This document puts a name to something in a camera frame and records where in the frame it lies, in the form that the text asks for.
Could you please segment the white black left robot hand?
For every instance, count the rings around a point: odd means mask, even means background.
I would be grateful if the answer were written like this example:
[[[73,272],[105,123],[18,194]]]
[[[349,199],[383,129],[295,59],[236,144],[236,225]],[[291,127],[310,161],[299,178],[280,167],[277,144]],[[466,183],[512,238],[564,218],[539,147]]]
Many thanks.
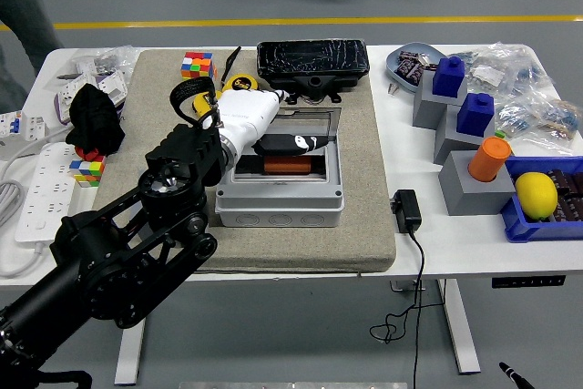
[[[327,136],[267,132],[287,96],[283,90],[256,89],[229,89],[221,94],[220,142],[229,163],[236,164],[247,147],[262,157],[296,157],[328,145]]]

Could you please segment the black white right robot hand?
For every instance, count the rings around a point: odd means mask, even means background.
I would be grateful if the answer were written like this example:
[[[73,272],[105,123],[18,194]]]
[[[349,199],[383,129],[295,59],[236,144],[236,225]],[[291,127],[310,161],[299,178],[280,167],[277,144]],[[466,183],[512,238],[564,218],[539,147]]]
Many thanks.
[[[504,362],[499,362],[501,371],[516,385],[517,389],[534,389],[534,386],[512,367]]]

